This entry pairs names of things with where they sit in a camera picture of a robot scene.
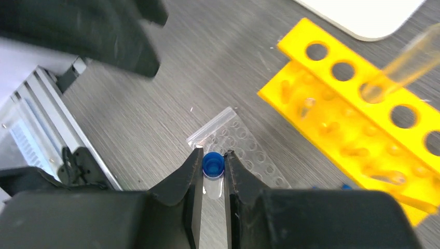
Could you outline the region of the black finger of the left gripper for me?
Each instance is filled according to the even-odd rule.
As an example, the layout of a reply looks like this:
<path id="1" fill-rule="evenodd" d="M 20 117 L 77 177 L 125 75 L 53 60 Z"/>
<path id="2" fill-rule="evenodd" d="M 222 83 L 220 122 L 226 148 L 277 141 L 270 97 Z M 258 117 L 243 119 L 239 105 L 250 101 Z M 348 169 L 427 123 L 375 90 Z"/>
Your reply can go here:
<path id="1" fill-rule="evenodd" d="M 160 61 L 141 20 L 163 26 L 162 1 L 1 1 L 1 36 L 153 78 Z"/>

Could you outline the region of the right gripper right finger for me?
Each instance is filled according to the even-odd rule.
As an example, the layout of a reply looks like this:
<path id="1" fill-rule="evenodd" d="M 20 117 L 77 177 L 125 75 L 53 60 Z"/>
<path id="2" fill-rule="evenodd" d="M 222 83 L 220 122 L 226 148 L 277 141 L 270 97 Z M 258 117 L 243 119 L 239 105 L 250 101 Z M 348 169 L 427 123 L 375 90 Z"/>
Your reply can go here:
<path id="1" fill-rule="evenodd" d="M 371 190 L 270 188 L 224 155 L 229 248 L 421 248 L 400 205 Z"/>

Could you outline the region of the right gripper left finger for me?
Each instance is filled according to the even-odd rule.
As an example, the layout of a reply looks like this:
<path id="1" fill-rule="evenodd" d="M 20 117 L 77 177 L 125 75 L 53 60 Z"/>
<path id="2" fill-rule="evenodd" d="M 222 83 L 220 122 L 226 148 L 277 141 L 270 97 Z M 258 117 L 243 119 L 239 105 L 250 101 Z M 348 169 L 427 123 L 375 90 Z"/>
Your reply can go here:
<path id="1" fill-rule="evenodd" d="M 69 187 L 37 167 L 1 171 L 1 248 L 198 248 L 203 149 L 149 190 Z"/>

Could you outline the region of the clear glass test tube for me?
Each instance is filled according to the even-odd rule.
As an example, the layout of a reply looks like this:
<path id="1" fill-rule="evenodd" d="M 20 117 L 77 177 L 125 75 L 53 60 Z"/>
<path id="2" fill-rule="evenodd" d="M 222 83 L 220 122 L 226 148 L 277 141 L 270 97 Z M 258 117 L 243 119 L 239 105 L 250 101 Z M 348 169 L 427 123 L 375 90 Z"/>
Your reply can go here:
<path id="1" fill-rule="evenodd" d="M 360 90 L 362 99 L 379 103 L 439 65 L 439 23 L 428 27 Z"/>

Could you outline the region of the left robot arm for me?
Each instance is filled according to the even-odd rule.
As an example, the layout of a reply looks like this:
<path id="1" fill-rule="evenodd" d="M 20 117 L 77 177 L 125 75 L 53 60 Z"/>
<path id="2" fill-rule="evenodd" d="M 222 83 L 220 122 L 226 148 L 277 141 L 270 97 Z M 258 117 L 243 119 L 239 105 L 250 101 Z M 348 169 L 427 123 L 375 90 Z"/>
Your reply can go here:
<path id="1" fill-rule="evenodd" d="M 162 1 L 1 1 L 1 194 L 120 189 L 62 96 L 92 61 L 147 78 Z"/>

